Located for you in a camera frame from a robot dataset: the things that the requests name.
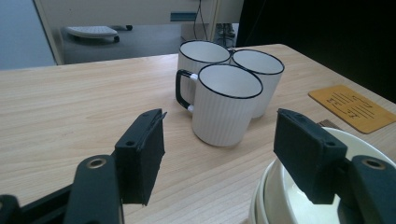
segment wall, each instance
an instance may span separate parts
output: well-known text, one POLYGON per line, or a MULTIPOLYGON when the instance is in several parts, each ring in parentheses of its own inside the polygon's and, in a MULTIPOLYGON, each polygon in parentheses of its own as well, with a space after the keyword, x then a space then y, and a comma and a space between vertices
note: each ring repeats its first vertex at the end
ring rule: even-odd
POLYGON ((55 64, 33 0, 1 0, 0 70, 55 64))
POLYGON ((388 0, 245 1, 236 46, 284 44, 396 103, 388 0))

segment black rim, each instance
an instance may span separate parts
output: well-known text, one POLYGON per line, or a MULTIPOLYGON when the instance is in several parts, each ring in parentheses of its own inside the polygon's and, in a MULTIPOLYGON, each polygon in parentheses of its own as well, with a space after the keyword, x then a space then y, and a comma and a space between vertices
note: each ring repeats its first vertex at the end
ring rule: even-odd
POLYGON ((265 52, 259 51, 259 50, 255 50, 255 49, 240 49, 240 50, 235 51, 235 52, 233 53, 233 56, 232 56, 231 58, 233 59, 233 62, 234 62, 234 63, 236 63, 236 64, 237 64, 238 66, 240 66, 240 67, 244 67, 244 68, 245 68, 246 70, 248 70, 249 72, 252 72, 252 73, 255 73, 255 74, 273 76, 273 75, 281 74, 281 73, 283 73, 283 71, 285 71, 285 64, 283 64, 282 61, 280 61, 276 56, 274 56, 274 55, 272 55, 272 54, 269 54, 269 53, 265 53, 265 52), (277 61, 282 65, 282 70, 281 70, 280 72, 277 72, 277 73, 263 73, 263 72, 253 71, 253 70, 250 70, 250 69, 248 69, 248 68, 245 68, 242 64, 236 62, 236 61, 233 59, 233 56, 235 55, 235 53, 237 53, 237 52, 239 52, 239 51, 255 51, 255 52, 262 53, 262 54, 266 54, 266 55, 268 55, 268 56, 274 58, 275 60, 277 60, 277 61))
POLYGON ((230 52, 228 49, 224 48, 224 47, 223 47, 222 45, 220 45, 220 44, 213 43, 213 42, 207 41, 207 40, 189 40, 189 41, 186 41, 186 42, 184 42, 184 43, 182 43, 182 44, 180 45, 179 52, 180 52, 181 54, 183 54, 184 57, 186 57, 186 58, 188 58, 188 59, 190 59, 190 60, 193 60, 193 61, 195 61, 195 62, 198 62, 198 63, 224 63, 224 62, 230 60, 230 58, 232 57, 232 54, 231 54, 231 52, 230 52), (225 49, 225 50, 228 52, 228 58, 227 58, 226 60, 224 60, 224 61, 218 61, 218 62, 204 62, 204 61, 199 61, 199 60, 193 59, 193 58, 187 56, 185 53, 183 53, 183 51, 181 51, 181 46, 183 46, 183 45, 185 45, 185 44, 188 44, 188 43, 190 43, 190 42, 206 42, 206 43, 210 43, 210 44, 217 45, 217 46, 221 47, 222 49, 225 49))
POLYGON ((208 90, 213 91, 213 92, 215 92, 215 93, 218 94, 218 95, 222 95, 222 96, 225 96, 225 97, 228 97, 228 98, 233 98, 233 99, 250 99, 250 98, 254 98, 254 97, 256 97, 256 96, 258 96, 258 95, 260 95, 260 94, 262 93, 262 90, 263 90, 262 81, 261 81, 256 75, 254 75, 252 72, 248 71, 247 69, 245 69, 245 68, 243 68, 243 67, 238 67, 238 66, 233 65, 233 64, 218 63, 218 64, 210 64, 210 65, 207 65, 207 66, 203 67, 203 68, 201 69, 201 71, 199 72, 199 74, 201 74, 202 70, 204 70, 205 68, 207 68, 207 67, 209 67, 209 66, 232 66, 232 67, 235 67, 235 68, 238 68, 238 69, 242 69, 242 70, 244 70, 245 72, 248 72, 249 74, 251 74, 252 76, 254 76, 254 77, 259 81, 260 86, 261 86, 261 89, 260 89, 259 93, 254 94, 254 95, 251 95, 251 96, 245 96, 245 97, 231 96, 231 95, 224 94, 224 93, 222 93, 222 92, 215 91, 215 90, 211 89, 210 87, 206 86, 206 84, 201 80, 201 76, 198 75, 199 81, 200 81, 200 82, 202 83, 202 85, 204 85, 208 90))

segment black mug handle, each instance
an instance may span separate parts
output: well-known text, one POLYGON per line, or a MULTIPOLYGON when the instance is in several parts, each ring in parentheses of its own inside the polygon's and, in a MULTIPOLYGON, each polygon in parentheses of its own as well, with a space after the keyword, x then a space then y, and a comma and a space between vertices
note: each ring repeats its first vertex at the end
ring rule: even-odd
POLYGON ((233 56, 233 54, 236 53, 236 49, 228 49, 228 52, 230 52, 230 55, 233 56))
POLYGON ((192 105, 189 104, 182 96, 180 93, 180 82, 181 82, 181 77, 188 77, 191 78, 192 75, 195 75, 192 72, 189 72, 184 69, 180 69, 176 73, 176 100, 178 101, 179 104, 181 104, 184 108, 191 110, 192 105))

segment metal screw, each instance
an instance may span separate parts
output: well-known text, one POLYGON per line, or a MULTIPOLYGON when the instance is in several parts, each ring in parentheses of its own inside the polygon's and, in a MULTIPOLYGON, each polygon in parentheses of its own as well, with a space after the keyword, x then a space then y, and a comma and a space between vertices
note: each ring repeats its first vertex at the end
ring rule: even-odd
POLYGON ((386 166, 381 161, 377 161, 377 160, 373 160, 373 159, 364 159, 361 162, 364 165, 366 165, 372 169, 376 169, 376 170, 385 170, 386 169, 386 166))
POLYGON ((89 161, 87 163, 87 167, 90 169, 97 169, 99 167, 102 167, 106 164, 106 160, 103 158, 97 158, 89 161))

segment white bowl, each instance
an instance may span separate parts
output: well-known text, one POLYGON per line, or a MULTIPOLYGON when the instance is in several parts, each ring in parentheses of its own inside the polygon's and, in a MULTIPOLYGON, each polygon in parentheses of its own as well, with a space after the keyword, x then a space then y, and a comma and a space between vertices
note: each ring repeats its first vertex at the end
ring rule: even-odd
MULTIPOLYGON (((347 145, 346 157, 351 160, 356 155, 367 155, 396 164, 382 152, 358 137, 332 128, 324 128, 347 145)), ((264 188, 265 214, 269 223, 339 223, 335 196, 333 204, 313 204, 295 185, 280 160, 276 160, 268 172, 264 188)))
POLYGON ((254 190, 253 197, 251 198, 250 202, 250 209, 248 215, 248 222, 250 224, 268 224, 268 218, 265 214, 264 208, 264 186, 265 181, 268 176, 268 172, 271 170, 274 161, 272 161, 264 171, 260 182, 257 184, 256 189, 254 190))

